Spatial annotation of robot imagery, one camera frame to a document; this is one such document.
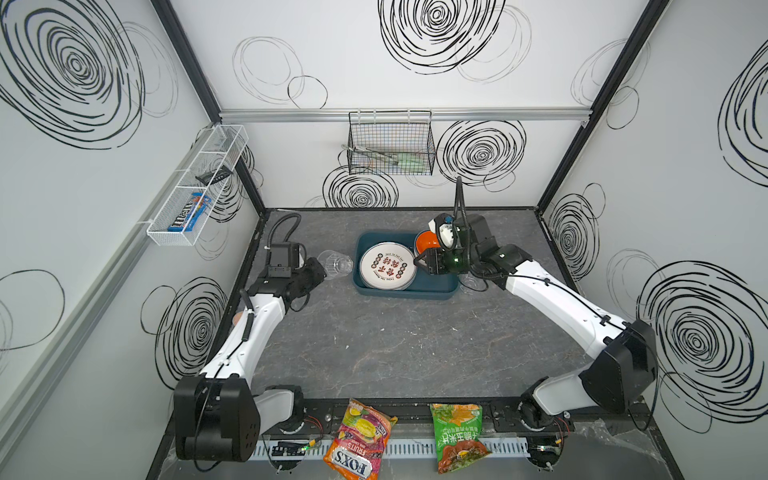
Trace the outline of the orange plastic bowl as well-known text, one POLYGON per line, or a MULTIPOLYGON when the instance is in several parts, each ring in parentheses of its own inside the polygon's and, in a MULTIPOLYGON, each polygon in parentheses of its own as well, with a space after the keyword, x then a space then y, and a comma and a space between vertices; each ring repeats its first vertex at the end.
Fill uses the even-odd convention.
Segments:
POLYGON ((437 235, 430 230, 425 230, 419 233, 414 241, 414 251, 417 256, 423 254, 427 250, 440 247, 441 245, 437 235))

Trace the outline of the clear drinking glass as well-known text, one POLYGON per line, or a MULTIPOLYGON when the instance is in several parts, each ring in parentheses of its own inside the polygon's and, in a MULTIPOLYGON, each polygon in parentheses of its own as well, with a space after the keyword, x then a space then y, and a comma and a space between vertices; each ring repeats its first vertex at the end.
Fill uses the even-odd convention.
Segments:
POLYGON ((334 250, 322 251, 317 259, 325 271, 327 280, 346 277, 354 269, 354 262, 348 255, 334 250))

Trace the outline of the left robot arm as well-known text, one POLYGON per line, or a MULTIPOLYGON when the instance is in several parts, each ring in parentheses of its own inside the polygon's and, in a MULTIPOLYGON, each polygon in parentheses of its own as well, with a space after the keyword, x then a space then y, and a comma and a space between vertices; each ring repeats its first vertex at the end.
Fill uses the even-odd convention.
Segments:
POLYGON ((240 320, 213 358, 193 376, 179 380, 173 394, 176 455, 194 462, 245 462, 262 434, 273 427, 303 424, 298 386, 252 392, 251 383, 268 340, 291 304, 307 299, 326 272, 296 242, 269 247, 262 275, 240 291, 240 320))

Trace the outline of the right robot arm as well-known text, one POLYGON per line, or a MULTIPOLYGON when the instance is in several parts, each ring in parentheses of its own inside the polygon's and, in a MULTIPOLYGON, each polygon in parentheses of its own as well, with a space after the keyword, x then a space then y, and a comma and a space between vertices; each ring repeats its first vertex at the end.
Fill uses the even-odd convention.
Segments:
POLYGON ((437 245, 423 253, 431 274, 469 274, 533 306, 590 358, 584 367, 535 382, 520 397, 523 425, 542 431, 567 411, 624 414, 660 377, 655 334, 585 299, 514 244, 499 245, 477 214, 441 213, 428 223, 437 245))

